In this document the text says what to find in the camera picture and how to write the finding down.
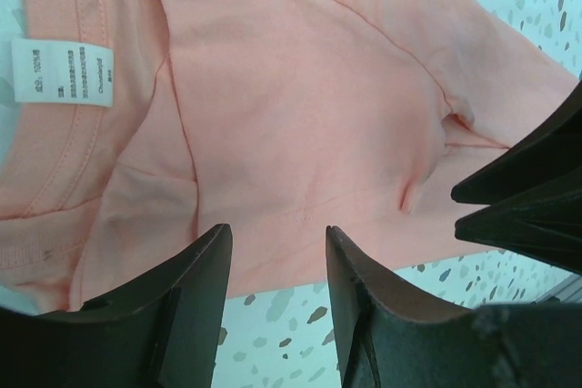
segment black plastic part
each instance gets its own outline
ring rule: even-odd
[[[328,228],[343,388],[549,388],[582,381],[582,305],[472,311],[425,293]]]
[[[532,134],[452,192],[489,207],[456,237],[582,273],[582,83]]]
[[[231,253],[220,224],[78,312],[0,309],[2,386],[209,388]]]

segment pink fabric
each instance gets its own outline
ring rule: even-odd
[[[325,279],[325,228],[403,267],[484,251],[452,186],[577,80],[474,0],[25,0],[115,50],[115,105],[28,105],[0,280],[78,309],[233,226],[229,295]]]

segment speckled pattern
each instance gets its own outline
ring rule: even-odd
[[[478,1],[582,79],[582,0]],[[531,302],[569,276],[505,251],[416,265],[397,273],[467,307]],[[213,388],[339,387],[329,307],[326,284],[228,300]]]

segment sleeve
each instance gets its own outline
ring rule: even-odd
[[[333,1],[425,67],[462,126],[447,128],[456,144],[511,146],[576,86],[572,74],[475,0]]]

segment white care label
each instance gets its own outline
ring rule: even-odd
[[[113,51],[73,41],[12,40],[15,100],[113,105]]]

